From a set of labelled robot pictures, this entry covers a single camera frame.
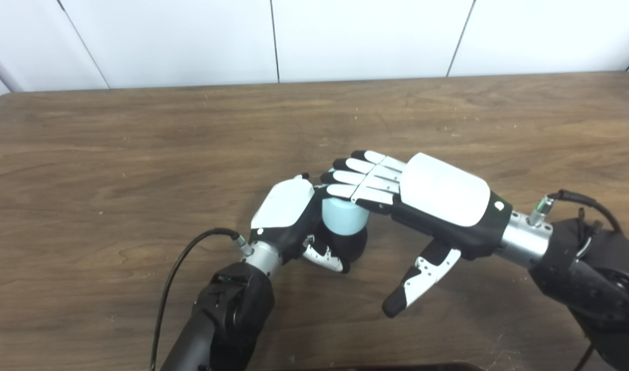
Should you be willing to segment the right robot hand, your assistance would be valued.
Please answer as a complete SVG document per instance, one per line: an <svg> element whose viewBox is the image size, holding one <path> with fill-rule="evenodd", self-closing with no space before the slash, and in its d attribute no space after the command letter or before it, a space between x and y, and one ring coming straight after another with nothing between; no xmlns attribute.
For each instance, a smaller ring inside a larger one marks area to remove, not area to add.
<svg viewBox="0 0 629 371"><path fill-rule="evenodd" d="M431 237L383 301L393 318L443 278L459 259L496 253L512 205L483 179L422 153L407 162L371 150L338 158L320 176L327 197L347 200Z"/></svg>

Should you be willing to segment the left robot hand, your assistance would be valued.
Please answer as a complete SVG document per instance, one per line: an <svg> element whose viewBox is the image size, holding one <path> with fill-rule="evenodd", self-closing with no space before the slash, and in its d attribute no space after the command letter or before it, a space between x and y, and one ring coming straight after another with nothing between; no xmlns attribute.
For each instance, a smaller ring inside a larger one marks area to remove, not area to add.
<svg viewBox="0 0 629 371"><path fill-rule="evenodd" d="M333 247L322 209L322 197L303 176L275 184L251 219L244 261L270 279L283 265L302 257L333 272L348 273L350 263Z"/></svg>

